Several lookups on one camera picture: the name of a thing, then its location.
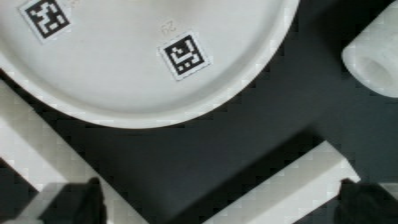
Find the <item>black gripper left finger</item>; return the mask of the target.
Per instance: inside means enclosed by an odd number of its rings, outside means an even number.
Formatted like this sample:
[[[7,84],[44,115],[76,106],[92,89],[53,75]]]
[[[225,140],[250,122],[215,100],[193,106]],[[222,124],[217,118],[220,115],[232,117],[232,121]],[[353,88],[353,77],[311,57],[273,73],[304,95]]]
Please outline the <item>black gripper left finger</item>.
[[[106,205],[97,178],[69,183],[51,200],[39,221],[42,224],[106,224]]]

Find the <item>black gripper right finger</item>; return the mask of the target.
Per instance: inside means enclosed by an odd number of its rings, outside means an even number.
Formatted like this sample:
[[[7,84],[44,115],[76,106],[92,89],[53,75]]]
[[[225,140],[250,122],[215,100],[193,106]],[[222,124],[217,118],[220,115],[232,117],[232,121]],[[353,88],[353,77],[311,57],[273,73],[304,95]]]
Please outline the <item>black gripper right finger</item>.
[[[398,224],[398,183],[341,181],[336,224]]]

